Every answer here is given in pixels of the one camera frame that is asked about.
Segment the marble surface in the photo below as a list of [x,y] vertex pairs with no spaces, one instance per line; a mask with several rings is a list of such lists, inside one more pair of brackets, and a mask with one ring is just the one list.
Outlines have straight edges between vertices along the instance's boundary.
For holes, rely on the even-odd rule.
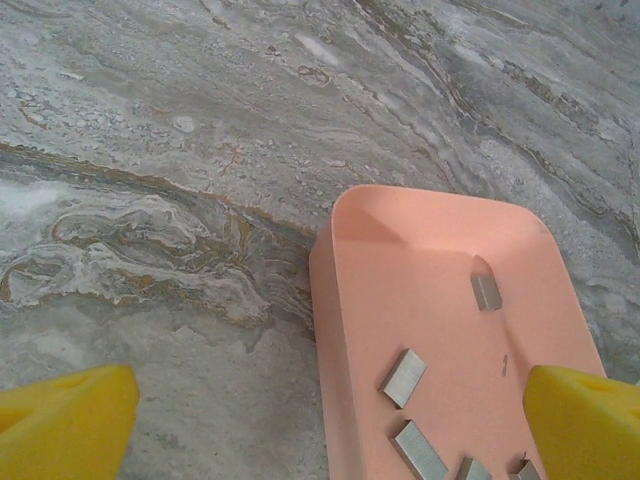
[[123,479],[327,478],[306,256],[360,183],[533,210],[637,381],[639,48],[633,0],[0,0],[0,388],[131,363]]

